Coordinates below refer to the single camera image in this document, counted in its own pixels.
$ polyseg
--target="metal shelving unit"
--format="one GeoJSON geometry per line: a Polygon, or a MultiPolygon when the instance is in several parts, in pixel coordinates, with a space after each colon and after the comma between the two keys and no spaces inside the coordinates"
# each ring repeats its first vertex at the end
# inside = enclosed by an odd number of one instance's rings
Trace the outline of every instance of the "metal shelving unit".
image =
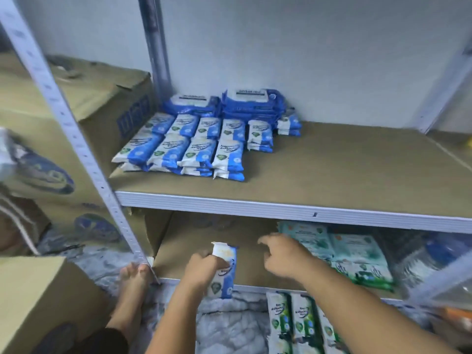
{"type": "MultiPolygon", "coordinates": [[[[143,24],[145,27],[146,40],[148,41],[156,93],[158,96],[166,98],[170,95],[171,83],[168,70],[166,47],[162,34],[160,0],[139,0],[139,4],[143,18],[143,24]]],[[[97,190],[102,196],[103,201],[107,204],[107,207],[114,217],[116,224],[120,227],[123,236],[130,244],[133,252],[142,257],[143,262],[146,262],[147,260],[145,256],[143,256],[139,244],[134,237],[125,217],[123,216],[121,206],[162,208],[185,211],[194,211],[195,209],[198,209],[199,212],[215,214],[319,221],[338,224],[439,230],[472,234],[472,213],[469,214],[469,209],[462,211],[461,214],[463,215],[454,216],[452,214],[441,213],[441,211],[433,211],[434,213],[428,213],[428,210],[424,210],[420,213],[415,213],[402,211],[402,209],[398,209],[396,211],[395,208],[389,211],[381,208],[362,208],[362,206],[360,208],[321,206],[319,204],[310,203],[283,202],[283,200],[282,202],[244,200],[238,198],[238,196],[234,196],[233,198],[221,198],[217,196],[198,196],[192,193],[172,194],[166,193],[165,191],[159,192],[159,189],[154,189],[154,192],[147,192],[141,189],[134,191],[132,189],[127,189],[126,186],[119,185],[117,183],[118,180],[114,178],[114,175],[111,177],[110,186],[108,180],[101,173],[97,162],[93,159],[93,155],[89,150],[82,134],[80,133],[80,130],[74,120],[72,113],[70,112],[70,109],[68,108],[67,101],[62,96],[60,89],[50,74],[47,63],[45,62],[32,33],[28,29],[26,22],[21,17],[21,14],[15,6],[13,0],[0,0],[0,12],[0,21],[3,23],[18,55],[30,71],[32,78],[35,80],[39,89],[43,93],[44,98],[50,105],[51,110],[56,116],[57,120],[61,123],[66,136],[73,145],[76,153],[82,161],[82,164],[87,169],[97,190]]],[[[421,121],[414,122],[417,124],[418,129],[422,131],[429,129],[429,125],[425,124],[425,112],[428,113],[428,119],[431,119],[431,124],[438,118],[441,111],[444,109],[444,105],[447,104],[447,102],[451,99],[460,83],[463,81],[463,79],[465,79],[465,75],[472,69],[469,67],[468,61],[465,63],[467,66],[459,70],[455,69],[453,66],[450,67],[450,69],[454,68],[453,84],[446,84],[447,77],[445,77],[441,80],[443,84],[434,89],[436,95],[434,97],[429,97],[423,105],[424,109],[426,110],[419,112],[421,121]],[[439,93],[441,95],[441,104],[437,104],[439,93]]],[[[439,155],[437,156],[440,158],[438,163],[429,164],[431,166],[431,170],[435,166],[440,166],[446,161],[450,161],[451,163],[455,162],[455,160],[452,158],[449,159],[449,155],[446,154],[442,149],[439,147],[436,148],[433,142],[430,143],[430,146],[433,148],[431,151],[438,152],[439,155]]],[[[459,181],[458,186],[465,184],[469,177],[472,180],[472,174],[468,173],[469,169],[466,169],[459,163],[455,165],[453,171],[460,173],[461,181],[459,181]]],[[[139,177],[146,176],[146,174],[137,174],[136,176],[137,179],[139,179],[139,177]]],[[[192,184],[197,184],[196,181],[201,179],[186,178],[184,180],[192,182],[192,184]]],[[[238,184],[238,186],[243,187],[245,185],[246,184],[238,184]]],[[[222,188],[224,189],[225,186],[227,188],[231,186],[232,191],[234,192],[239,192],[240,189],[235,187],[235,185],[230,184],[222,185],[222,188]]],[[[472,196],[467,197],[469,190],[464,189],[464,191],[463,199],[472,198],[472,196]]],[[[413,289],[410,292],[410,300],[414,303],[427,304],[429,299],[436,297],[440,293],[447,291],[448,289],[468,279],[471,276],[471,273],[472,253],[469,253],[458,259],[456,262],[452,263],[450,266],[446,267],[444,270],[433,274],[424,284],[413,289]]],[[[255,287],[240,286],[239,289],[253,290],[255,287]]]]}

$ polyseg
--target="bare foot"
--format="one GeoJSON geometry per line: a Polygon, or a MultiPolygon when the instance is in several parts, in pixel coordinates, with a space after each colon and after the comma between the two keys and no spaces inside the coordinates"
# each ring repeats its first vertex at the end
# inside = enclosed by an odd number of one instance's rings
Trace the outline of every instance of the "bare foot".
{"type": "Polygon", "coordinates": [[[133,262],[122,268],[120,273],[118,303],[107,328],[118,329],[131,344],[138,333],[141,322],[141,306],[151,280],[149,266],[133,262]]]}

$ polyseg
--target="hand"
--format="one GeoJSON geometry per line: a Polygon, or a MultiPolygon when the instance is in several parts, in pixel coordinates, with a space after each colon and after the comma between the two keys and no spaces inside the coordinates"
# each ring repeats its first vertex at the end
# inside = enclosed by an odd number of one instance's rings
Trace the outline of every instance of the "hand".
{"type": "Polygon", "coordinates": [[[266,270],[279,277],[300,282],[298,276],[300,270],[310,266],[315,260],[302,244],[284,234],[273,233],[262,236],[257,243],[268,246],[270,253],[264,253],[264,266],[266,270]]]}
{"type": "Polygon", "coordinates": [[[184,277],[180,283],[198,293],[205,293],[211,280],[219,269],[228,268],[229,264],[221,257],[194,253],[185,267],[184,277]]]}

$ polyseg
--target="cardboard box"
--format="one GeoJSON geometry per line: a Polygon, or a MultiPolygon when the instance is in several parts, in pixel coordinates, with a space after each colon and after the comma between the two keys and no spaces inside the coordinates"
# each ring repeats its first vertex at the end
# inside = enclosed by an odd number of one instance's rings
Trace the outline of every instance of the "cardboard box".
{"type": "MultiPolygon", "coordinates": [[[[1,187],[0,194],[9,199],[13,204],[16,205],[16,207],[20,208],[21,211],[23,211],[23,213],[35,223],[37,231],[34,231],[34,226],[31,223],[17,215],[32,242],[37,244],[44,230],[50,223],[49,219],[44,215],[44,213],[33,200],[9,196],[7,192],[1,187]]],[[[12,208],[8,202],[0,200],[0,205],[13,214],[17,214],[15,209],[12,208]]],[[[1,211],[0,231],[0,256],[20,256],[31,253],[16,224],[9,216],[5,215],[1,211]]]]}
{"type": "Polygon", "coordinates": [[[0,258],[0,283],[2,354],[31,353],[48,334],[49,347],[70,344],[108,321],[103,291],[64,257],[0,258]]]}
{"type": "MultiPolygon", "coordinates": [[[[107,177],[113,156],[155,108],[147,72],[61,58],[65,71],[51,66],[56,82],[107,177]]],[[[44,98],[15,55],[0,53],[0,126],[25,146],[17,152],[13,193],[56,203],[102,203],[88,174],[44,98]]]]}
{"type": "MultiPolygon", "coordinates": [[[[38,202],[38,206],[62,234],[79,234],[84,241],[101,239],[110,244],[120,241],[120,231],[106,208],[92,204],[61,206],[48,202],[38,202]]],[[[154,257],[173,212],[126,208],[124,213],[145,255],[154,257]]]]}

